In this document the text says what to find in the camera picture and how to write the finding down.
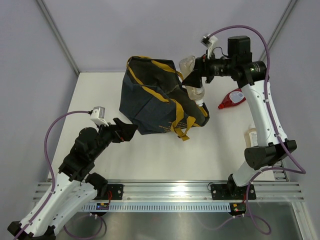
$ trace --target dark blue bag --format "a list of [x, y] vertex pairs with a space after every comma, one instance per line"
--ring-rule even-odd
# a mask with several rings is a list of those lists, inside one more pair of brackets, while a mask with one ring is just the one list
[[144, 56], [128, 60], [119, 110], [142, 135], [175, 132], [185, 141], [191, 127], [208, 122], [206, 105], [199, 107], [189, 99], [179, 77], [183, 80], [171, 60]]

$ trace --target small bottle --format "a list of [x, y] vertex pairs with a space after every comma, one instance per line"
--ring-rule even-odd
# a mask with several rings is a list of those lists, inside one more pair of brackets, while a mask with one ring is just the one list
[[[195, 56], [188, 56], [182, 59], [179, 62], [180, 71], [183, 75], [183, 78], [189, 76], [189, 74], [194, 70], [196, 62]], [[204, 96], [205, 96], [205, 88], [201, 85], [201, 88], [193, 87], [193, 86], [185, 86], [188, 96], [191, 100], [195, 101], [195, 103], [201, 107], [204, 104]]]
[[258, 135], [255, 125], [251, 124], [249, 130], [244, 134], [244, 140], [247, 148], [258, 146]]
[[224, 109], [229, 107], [237, 106], [241, 103], [243, 103], [246, 100], [244, 94], [242, 93], [240, 88], [237, 88], [231, 92], [229, 92], [224, 99], [222, 100], [222, 103], [218, 106], [218, 109]]

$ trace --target bottle cap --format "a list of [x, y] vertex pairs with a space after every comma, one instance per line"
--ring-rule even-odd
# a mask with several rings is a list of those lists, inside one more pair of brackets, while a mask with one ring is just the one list
[[204, 99], [201, 98], [200, 100], [195, 100], [195, 104], [197, 104], [199, 107], [202, 107], [204, 105]]
[[219, 106], [218, 106], [218, 109], [224, 109], [225, 108], [225, 105], [223, 103], [221, 103]]

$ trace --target bottle label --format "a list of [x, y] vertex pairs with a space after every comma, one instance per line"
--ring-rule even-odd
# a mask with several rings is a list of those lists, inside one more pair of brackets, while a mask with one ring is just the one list
[[258, 146], [258, 135], [256, 131], [249, 133], [251, 147]]
[[245, 95], [240, 91], [233, 91], [229, 94], [229, 98], [234, 104], [237, 104], [245, 98]]

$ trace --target red object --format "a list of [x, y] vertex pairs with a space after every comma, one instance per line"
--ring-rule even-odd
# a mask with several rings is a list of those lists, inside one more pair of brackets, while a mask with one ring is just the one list
[[240, 88], [237, 88], [231, 92], [229, 92], [224, 99], [222, 100], [222, 103], [218, 106], [218, 109], [225, 109], [229, 107], [237, 106], [241, 103], [243, 103], [246, 100], [244, 94], [242, 93]]

